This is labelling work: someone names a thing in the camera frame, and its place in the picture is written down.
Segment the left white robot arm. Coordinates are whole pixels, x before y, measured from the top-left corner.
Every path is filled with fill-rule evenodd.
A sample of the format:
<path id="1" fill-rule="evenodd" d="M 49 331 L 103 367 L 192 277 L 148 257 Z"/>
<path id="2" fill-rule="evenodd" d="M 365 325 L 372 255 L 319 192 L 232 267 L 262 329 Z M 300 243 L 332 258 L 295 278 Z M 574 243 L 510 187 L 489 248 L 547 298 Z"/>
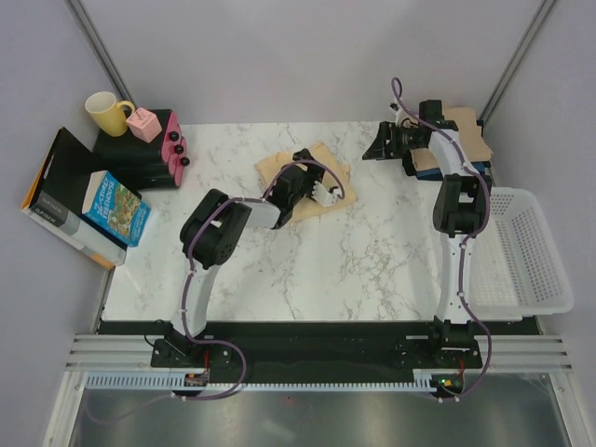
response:
<path id="1" fill-rule="evenodd" d="M 184 366 L 197 365 L 203 342 L 195 338 L 207 325 L 207 310 L 220 268 L 232 256 L 247 228 L 277 230 L 287 224 L 294 208 L 308 198 L 331 207 L 345 198 L 339 177 L 309 150 L 292 155 L 259 197 L 229 196 L 211 189 L 187 219 L 180 233 L 189 270 L 183 285 L 180 319 L 173 321 L 178 337 L 172 356 Z"/>

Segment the cream yellow t shirt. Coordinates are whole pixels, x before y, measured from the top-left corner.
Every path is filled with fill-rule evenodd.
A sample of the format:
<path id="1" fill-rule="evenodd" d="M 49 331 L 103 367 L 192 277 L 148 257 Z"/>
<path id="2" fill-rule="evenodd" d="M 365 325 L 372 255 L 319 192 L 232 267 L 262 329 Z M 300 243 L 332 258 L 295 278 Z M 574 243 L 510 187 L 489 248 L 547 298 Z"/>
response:
<path id="1" fill-rule="evenodd" d="M 339 163 L 322 142 L 266 157 L 255 168 L 265 186 L 264 201 L 278 210 L 276 229 L 358 200 L 350 184 L 350 167 Z"/>

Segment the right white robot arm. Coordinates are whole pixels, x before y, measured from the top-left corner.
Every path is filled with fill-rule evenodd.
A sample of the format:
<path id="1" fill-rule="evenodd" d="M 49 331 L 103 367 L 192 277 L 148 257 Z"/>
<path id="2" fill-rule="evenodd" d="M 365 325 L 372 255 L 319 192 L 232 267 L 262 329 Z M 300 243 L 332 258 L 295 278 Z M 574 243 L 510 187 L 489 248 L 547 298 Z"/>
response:
<path id="1" fill-rule="evenodd" d="M 420 102 L 415 124 L 382 122 L 362 158 L 403 159 L 411 151 L 422 148 L 435 157 L 442 175 L 432 211 L 442 252 L 436 317 L 442 322 L 466 324 L 472 320 L 467 290 L 473 246 L 489 221 L 490 188 L 461 147 L 457 125 L 444 117 L 441 101 Z"/>

